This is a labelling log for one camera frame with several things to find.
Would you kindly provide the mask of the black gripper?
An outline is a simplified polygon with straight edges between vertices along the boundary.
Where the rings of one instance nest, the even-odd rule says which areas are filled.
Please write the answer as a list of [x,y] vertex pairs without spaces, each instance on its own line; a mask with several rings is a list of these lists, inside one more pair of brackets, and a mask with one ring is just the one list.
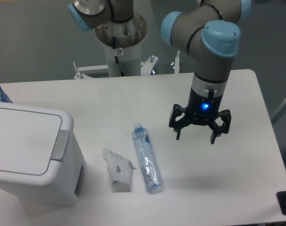
[[[169,127],[177,133],[176,140],[180,139],[181,130],[188,125],[208,125],[212,130],[210,142],[213,145],[215,139],[221,134],[228,134],[231,123],[231,112],[229,109],[219,112],[222,95],[215,97],[214,87],[208,87],[205,96],[190,90],[188,105],[186,108],[174,104],[169,118]],[[221,118],[222,124],[218,125],[216,120]]]

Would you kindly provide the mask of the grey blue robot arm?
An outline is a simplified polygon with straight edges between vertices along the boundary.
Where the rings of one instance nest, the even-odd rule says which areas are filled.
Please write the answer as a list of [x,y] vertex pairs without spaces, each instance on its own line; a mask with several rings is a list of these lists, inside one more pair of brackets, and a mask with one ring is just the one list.
[[[140,75],[135,48],[147,33],[145,19],[134,11],[131,0],[74,0],[68,10],[83,31],[95,30],[107,47],[111,77]],[[193,125],[208,126],[211,142],[230,128],[230,110],[219,107],[229,78],[241,31],[237,23],[248,16],[248,0],[201,0],[199,8],[184,14],[173,11],[163,20],[162,39],[196,60],[188,105],[173,106],[169,127],[179,134]]]

